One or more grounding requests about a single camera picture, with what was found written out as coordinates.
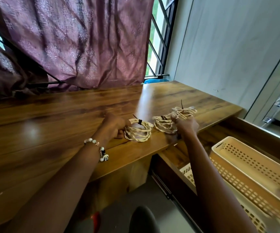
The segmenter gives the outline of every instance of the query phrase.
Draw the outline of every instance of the beaded bracelet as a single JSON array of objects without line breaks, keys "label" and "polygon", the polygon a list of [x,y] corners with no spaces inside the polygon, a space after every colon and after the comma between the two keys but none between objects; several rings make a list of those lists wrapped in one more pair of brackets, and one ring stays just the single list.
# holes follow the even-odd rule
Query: beaded bracelet
[{"label": "beaded bracelet", "polygon": [[[95,144],[97,146],[99,145],[99,142],[97,142],[96,140],[93,140],[92,138],[85,140],[84,144],[86,144],[87,142],[92,142],[93,144]],[[100,158],[101,162],[107,161],[109,159],[109,155],[105,153],[104,147],[100,147],[100,155],[101,155],[101,158]]]}]

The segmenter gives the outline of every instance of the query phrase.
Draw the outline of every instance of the hand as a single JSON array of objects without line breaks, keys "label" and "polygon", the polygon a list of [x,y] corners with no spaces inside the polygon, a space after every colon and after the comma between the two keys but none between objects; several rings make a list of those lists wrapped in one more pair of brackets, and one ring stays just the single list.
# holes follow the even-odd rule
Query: hand
[{"label": "hand", "polygon": [[190,116],[185,120],[181,120],[180,118],[177,118],[177,116],[171,116],[171,120],[176,124],[178,132],[182,136],[187,134],[196,136],[199,124],[193,116]]},{"label": "hand", "polygon": [[124,129],[126,126],[131,126],[129,120],[125,120],[112,113],[107,113],[99,129],[103,130],[107,135],[110,135],[110,139],[122,139],[124,137]]}]

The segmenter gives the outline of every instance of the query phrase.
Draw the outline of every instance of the forearm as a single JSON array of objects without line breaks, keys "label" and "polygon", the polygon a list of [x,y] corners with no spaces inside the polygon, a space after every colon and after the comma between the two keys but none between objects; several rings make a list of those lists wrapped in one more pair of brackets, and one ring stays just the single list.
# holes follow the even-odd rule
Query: forearm
[{"label": "forearm", "polygon": [[7,232],[63,232],[110,136],[99,129],[19,211]]},{"label": "forearm", "polygon": [[234,194],[224,183],[197,136],[186,133],[191,169],[197,196],[203,204],[216,232],[256,232]]}]

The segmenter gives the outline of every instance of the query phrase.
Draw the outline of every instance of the rope coil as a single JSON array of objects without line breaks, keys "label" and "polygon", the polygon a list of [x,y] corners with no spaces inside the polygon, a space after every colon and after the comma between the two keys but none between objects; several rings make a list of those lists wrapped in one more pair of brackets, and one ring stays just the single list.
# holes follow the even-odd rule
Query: rope coil
[{"label": "rope coil", "polygon": [[151,131],[153,124],[142,121],[141,119],[129,119],[131,124],[138,123],[144,127],[135,128],[135,127],[127,127],[125,129],[125,138],[130,141],[138,141],[138,142],[145,142],[151,137]]},{"label": "rope coil", "polygon": [[175,107],[172,108],[172,112],[166,116],[155,116],[154,119],[154,126],[157,130],[167,133],[167,134],[174,134],[177,132],[177,127],[175,126],[174,122],[171,120],[172,115],[178,115],[179,118],[187,119],[190,116],[194,116],[197,112],[193,106],[188,108],[180,108]]}]

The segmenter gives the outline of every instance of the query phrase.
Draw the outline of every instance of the perforated basket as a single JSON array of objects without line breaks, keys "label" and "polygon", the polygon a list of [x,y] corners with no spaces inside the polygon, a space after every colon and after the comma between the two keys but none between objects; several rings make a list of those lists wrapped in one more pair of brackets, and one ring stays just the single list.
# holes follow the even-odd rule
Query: perforated basket
[{"label": "perforated basket", "polygon": [[212,151],[210,158],[228,183],[268,215],[280,218],[280,164],[233,137]]},{"label": "perforated basket", "polygon": [[[181,168],[180,171],[193,185],[195,185],[190,164]],[[259,233],[280,232],[280,221],[278,219],[271,218],[270,216],[266,215],[228,182],[225,181],[225,183],[234,193],[241,207],[247,213]]]}]

